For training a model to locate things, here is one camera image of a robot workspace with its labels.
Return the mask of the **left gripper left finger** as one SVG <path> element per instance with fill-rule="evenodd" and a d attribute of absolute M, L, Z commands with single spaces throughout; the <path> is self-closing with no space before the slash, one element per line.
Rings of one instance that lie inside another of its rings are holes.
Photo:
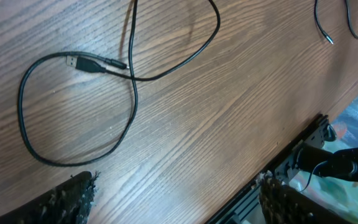
<path fill-rule="evenodd" d="M 0 216 L 0 224 L 87 224 L 100 173 L 83 171 Z"/>

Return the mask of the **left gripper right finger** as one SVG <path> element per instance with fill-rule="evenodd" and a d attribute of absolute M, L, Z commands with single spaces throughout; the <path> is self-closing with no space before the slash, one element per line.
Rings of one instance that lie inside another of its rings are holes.
<path fill-rule="evenodd" d="M 349 223 L 273 177 L 261 179 L 259 185 L 259 203 L 268 224 Z"/>

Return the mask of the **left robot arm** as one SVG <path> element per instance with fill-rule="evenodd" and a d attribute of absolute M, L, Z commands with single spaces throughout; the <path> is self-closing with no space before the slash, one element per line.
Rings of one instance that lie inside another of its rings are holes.
<path fill-rule="evenodd" d="M 273 172 L 259 174 L 254 184 L 239 192 L 209 222 L 243 223 L 253 209 L 260 207 L 266 223 L 346 223 L 343 216 L 312 201 L 285 182 L 294 169 L 318 177 L 358 182 L 358 148 L 331 153 L 303 144 Z M 87 223 L 98 176 L 86 171 L 71 177 L 1 216 L 0 223 Z"/>

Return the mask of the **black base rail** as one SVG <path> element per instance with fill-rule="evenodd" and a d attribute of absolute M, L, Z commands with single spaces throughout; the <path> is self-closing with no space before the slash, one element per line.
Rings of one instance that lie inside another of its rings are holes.
<path fill-rule="evenodd" d="M 318 114 L 314 120 L 287 144 L 261 171 L 260 174 L 271 174 L 284 183 L 298 173 L 295 169 L 294 153 L 302 144 L 322 148 L 329 137 L 329 116 Z M 253 214 L 260 208 L 260 184 L 257 174 L 250 182 L 238 191 L 223 207 L 221 207 L 207 223 L 244 223 L 248 222 Z"/>

